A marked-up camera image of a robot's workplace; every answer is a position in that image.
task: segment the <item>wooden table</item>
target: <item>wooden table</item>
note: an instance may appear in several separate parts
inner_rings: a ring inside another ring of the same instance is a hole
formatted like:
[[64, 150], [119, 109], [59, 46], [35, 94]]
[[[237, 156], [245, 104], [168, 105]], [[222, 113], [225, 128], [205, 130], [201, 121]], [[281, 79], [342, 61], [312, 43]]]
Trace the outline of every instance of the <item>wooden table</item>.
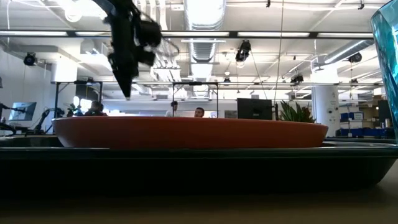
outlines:
[[0, 223], [398, 223], [398, 163], [357, 192], [11, 201], [1, 202]]

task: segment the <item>computer monitor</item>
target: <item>computer monitor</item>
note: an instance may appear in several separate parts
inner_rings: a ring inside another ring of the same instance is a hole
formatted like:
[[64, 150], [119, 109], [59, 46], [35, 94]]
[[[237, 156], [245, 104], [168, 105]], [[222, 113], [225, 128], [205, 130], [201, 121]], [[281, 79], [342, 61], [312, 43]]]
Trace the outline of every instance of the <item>computer monitor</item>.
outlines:
[[36, 102], [14, 103], [12, 108], [24, 110], [25, 112], [11, 110], [9, 121], [32, 121], [36, 109]]
[[272, 120], [272, 100], [238, 98], [238, 118]]

